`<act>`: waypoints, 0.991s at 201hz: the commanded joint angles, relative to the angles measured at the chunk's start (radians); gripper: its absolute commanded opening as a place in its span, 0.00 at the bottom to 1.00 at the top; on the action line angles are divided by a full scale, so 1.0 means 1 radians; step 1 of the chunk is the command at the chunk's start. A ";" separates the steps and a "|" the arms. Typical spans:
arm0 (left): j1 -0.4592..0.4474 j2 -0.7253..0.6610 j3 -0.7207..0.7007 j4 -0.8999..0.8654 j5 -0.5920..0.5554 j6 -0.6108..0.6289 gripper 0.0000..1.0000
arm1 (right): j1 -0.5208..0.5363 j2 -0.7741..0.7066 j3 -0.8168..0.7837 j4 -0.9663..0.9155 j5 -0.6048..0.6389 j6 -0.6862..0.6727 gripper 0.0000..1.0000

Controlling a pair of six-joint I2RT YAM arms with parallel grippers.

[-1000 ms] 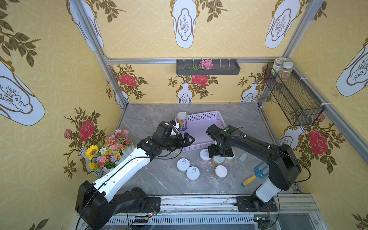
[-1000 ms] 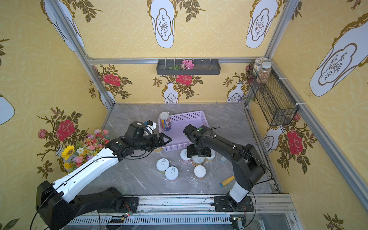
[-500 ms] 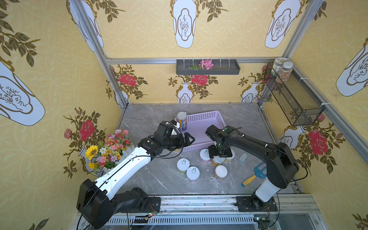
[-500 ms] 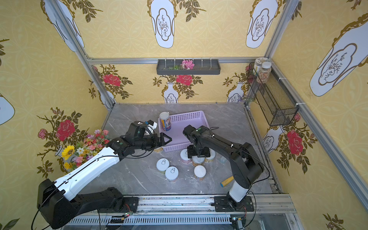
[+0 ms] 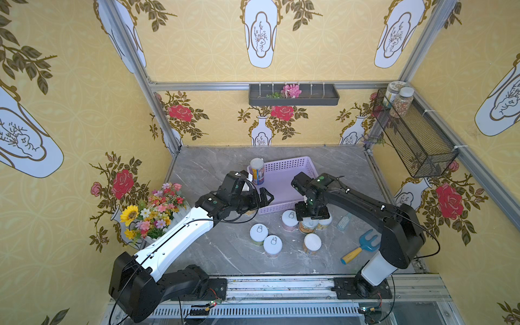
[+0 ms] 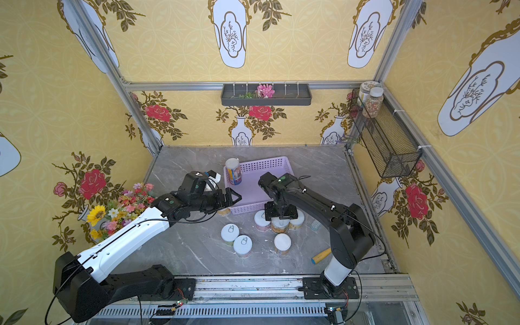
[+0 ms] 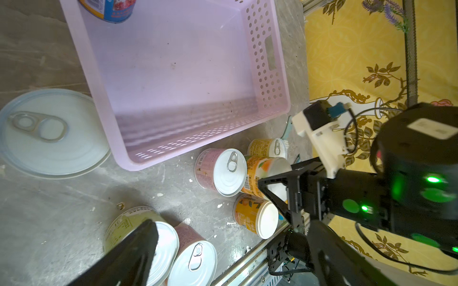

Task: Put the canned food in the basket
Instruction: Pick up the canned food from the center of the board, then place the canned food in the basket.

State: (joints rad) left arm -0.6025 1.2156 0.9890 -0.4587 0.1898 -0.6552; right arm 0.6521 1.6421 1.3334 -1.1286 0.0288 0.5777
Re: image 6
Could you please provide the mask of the tall colourful mixed-food can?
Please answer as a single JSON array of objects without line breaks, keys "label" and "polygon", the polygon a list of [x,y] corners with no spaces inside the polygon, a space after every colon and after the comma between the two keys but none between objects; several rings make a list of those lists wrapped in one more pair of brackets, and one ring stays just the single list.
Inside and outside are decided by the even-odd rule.
[{"label": "tall colourful mixed-food can", "polygon": [[229,158],[226,161],[226,170],[232,185],[238,185],[242,182],[242,172],[240,161],[237,158]]}]

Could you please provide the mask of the orange can plain white lid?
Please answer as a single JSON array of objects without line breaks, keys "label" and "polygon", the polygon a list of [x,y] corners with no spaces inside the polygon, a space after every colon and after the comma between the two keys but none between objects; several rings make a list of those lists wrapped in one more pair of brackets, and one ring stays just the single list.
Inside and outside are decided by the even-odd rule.
[{"label": "orange can plain white lid", "polygon": [[292,240],[288,234],[280,233],[274,238],[274,246],[276,253],[285,255],[289,252],[292,245]]}]

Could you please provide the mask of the small yellow label can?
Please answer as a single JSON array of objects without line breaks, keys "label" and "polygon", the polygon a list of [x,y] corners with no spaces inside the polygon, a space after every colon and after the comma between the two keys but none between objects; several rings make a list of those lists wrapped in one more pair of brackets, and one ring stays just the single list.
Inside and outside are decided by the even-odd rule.
[{"label": "small yellow label can", "polygon": [[218,213],[219,215],[223,215],[223,216],[225,216],[225,215],[229,215],[229,214],[231,213],[231,211],[230,211],[229,208],[227,208],[227,209],[219,210],[217,213]]}]

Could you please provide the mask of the yellow peach can white lid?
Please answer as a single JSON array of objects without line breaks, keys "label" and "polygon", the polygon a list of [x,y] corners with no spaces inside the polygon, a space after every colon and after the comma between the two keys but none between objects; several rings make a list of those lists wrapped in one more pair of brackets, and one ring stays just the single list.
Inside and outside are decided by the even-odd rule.
[{"label": "yellow peach can white lid", "polygon": [[288,229],[290,221],[288,219],[272,218],[271,228],[276,234],[285,233]]}]

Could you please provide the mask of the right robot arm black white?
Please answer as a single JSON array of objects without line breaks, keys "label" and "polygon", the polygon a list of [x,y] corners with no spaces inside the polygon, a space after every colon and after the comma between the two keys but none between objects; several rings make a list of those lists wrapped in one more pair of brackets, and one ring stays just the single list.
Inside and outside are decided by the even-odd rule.
[{"label": "right robot arm black white", "polygon": [[339,288],[376,244],[376,236],[363,209],[336,203],[311,190],[290,173],[276,177],[267,172],[259,187],[271,198],[265,203],[265,218],[291,219],[297,210],[307,213],[328,231],[333,257],[323,271],[324,282]]}]

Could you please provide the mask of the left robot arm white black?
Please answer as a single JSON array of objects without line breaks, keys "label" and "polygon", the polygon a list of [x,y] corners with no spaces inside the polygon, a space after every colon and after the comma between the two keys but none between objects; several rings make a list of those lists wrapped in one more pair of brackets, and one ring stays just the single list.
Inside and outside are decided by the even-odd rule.
[{"label": "left robot arm white black", "polygon": [[156,235],[192,212],[215,214],[241,201],[231,188],[218,188],[214,171],[192,171],[178,190],[155,199],[129,225],[78,255],[66,252],[55,264],[53,299],[59,301],[74,322],[93,318],[110,304],[142,295],[170,298],[181,293],[174,275],[163,265],[126,274],[113,270]]}]

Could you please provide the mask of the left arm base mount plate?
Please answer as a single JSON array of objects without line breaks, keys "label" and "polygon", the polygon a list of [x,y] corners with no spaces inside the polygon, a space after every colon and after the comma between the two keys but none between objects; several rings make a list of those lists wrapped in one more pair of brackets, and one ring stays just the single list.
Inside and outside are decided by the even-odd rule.
[{"label": "left arm base mount plate", "polygon": [[168,280],[156,293],[140,295],[142,301],[191,301],[196,289],[195,278],[176,278]]}]

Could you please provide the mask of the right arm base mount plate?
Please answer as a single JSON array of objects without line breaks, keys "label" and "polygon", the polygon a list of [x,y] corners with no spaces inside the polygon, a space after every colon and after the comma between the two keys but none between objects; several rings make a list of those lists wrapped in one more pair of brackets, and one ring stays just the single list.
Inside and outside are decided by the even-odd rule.
[{"label": "right arm base mount plate", "polygon": [[354,277],[347,277],[340,285],[334,286],[324,276],[302,279],[302,292],[307,300],[317,299],[359,299],[360,287]]}]

